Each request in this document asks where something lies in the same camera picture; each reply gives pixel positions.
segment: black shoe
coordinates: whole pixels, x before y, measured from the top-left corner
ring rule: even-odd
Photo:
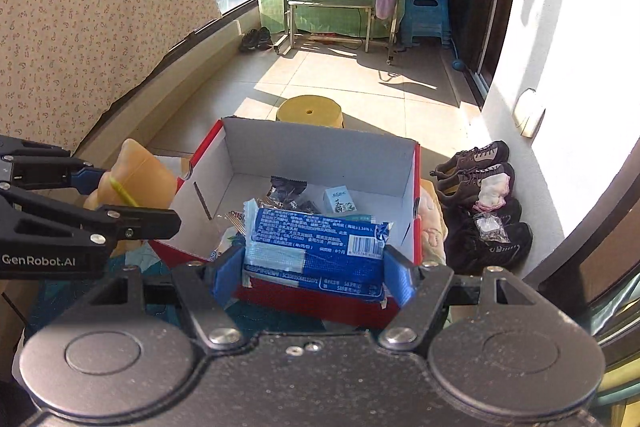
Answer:
[[[271,34],[266,26],[263,26],[258,30],[258,45],[256,46],[260,51],[265,51],[273,48],[273,41],[271,41]]]
[[[430,172],[431,176],[443,180],[458,171],[469,169],[486,169],[509,159],[509,147],[501,140],[491,142],[480,149],[475,147],[469,151],[456,152],[451,159],[442,163]]]
[[[511,268],[526,258],[531,250],[533,235],[527,223],[513,223],[504,227],[510,243],[482,241],[475,224],[469,224],[447,237],[445,253],[447,266],[459,275],[480,275],[487,266]]]
[[[508,163],[492,165],[487,169],[469,169],[458,171],[456,174],[436,183],[436,194],[444,206],[460,204],[473,206],[478,201],[482,180],[494,174],[505,173],[509,176],[509,194],[513,192],[515,172]]]
[[[473,214],[480,214],[480,212],[474,210]],[[507,198],[505,206],[501,206],[497,210],[487,212],[487,214],[493,214],[494,216],[499,217],[502,225],[506,227],[507,225],[517,223],[520,220],[520,216],[522,215],[522,207],[520,206],[520,202],[516,198]]]
[[[242,42],[240,43],[240,51],[242,53],[254,49],[259,42],[260,35],[258,30],[249,30],[242,36]]]

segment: blue plastic wrapper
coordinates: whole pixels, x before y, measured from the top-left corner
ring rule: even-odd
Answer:
[[[244,206],[245,275],[289,286],[382,301],[389,223],[367,223]]]

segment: white wall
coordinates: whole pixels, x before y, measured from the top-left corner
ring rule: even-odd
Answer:
[[[513,0],[494,81],[472,137],[511,149],[515,196],[534,233],[521,275],[581,222],[640,137],[640,0]],[[537,136],[511,111],[527,87],[543,97]]]

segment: round stool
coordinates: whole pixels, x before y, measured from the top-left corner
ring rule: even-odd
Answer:
[[[303,94],[286,100],[278,109],[276,120],[343,127],[340,106],[330,98],[314,94]]]

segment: beige patterned curtain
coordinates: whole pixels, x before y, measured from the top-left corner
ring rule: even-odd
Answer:
[[[0,134],[75,149],[216,0],[0,0]]]

